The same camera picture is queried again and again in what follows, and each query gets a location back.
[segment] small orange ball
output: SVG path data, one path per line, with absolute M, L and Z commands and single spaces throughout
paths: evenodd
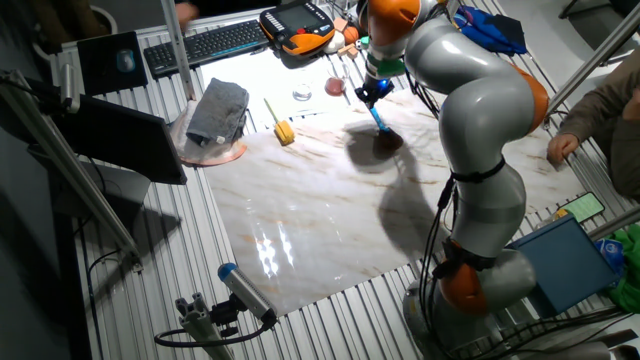
M 349 26 L 348 28 L 344 29 L 342 35 L 344 35 L 344 43 L 347 45 L 354 44 L 358 39 L 360 39 L 358 29 L 353 26 Z

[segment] person's hand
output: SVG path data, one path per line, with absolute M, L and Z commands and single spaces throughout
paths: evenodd
M 189 21 L 195 20 L 200 15 L 200 11 L 195 5 L 189 3 L 176 4 L 176 14 L 178 14 L 178 22 L 180 29 L 185 31 L 189 25 Z
M 580 141 L 578 137 L 573 134 L 560 134 L 556 135 L 549 142 L 549 148 L 547 148 L 547 159 L 554 165 L 559 165 L 562 161 L 574 152 Z
M 622 110 L 622 118 L 627 121 L 640 121 L 640 89 L 633 90 L 633 96 Z

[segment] mouse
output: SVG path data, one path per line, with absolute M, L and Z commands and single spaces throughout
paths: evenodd
M 122 49 L 116 54 L 116 67 L 121 73 L 130 73 L 136 69 L 136 62 L 133 60 L 133 51 Z

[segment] blue cap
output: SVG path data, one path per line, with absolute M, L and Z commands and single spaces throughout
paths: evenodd
M 224 282 L 227 276 L 229 276 L 229 274 L 231 274 L 231 272 L 237 268 L 238 266 L 234 263 L 226 263 L 220 265 L 220 267 L 218 268 L 218 277 L 220 278 L 220 281 Z

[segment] white marble board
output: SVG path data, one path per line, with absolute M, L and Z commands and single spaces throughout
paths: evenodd
M 361 106 L 293 123 L 287 147 L 272 132 L 248 136 L 240 159 L 206 170 L 238 266 L 281 315 L 423 251 L 449 177 L 438 124 L 409 91 L 376 108 L 405 140 L 393 157 L 372 151 L 375 124 Z M 545 160 L 548 140 L 538 129 L 504 149 L 528 213 L 584 191 L 571 169 Z

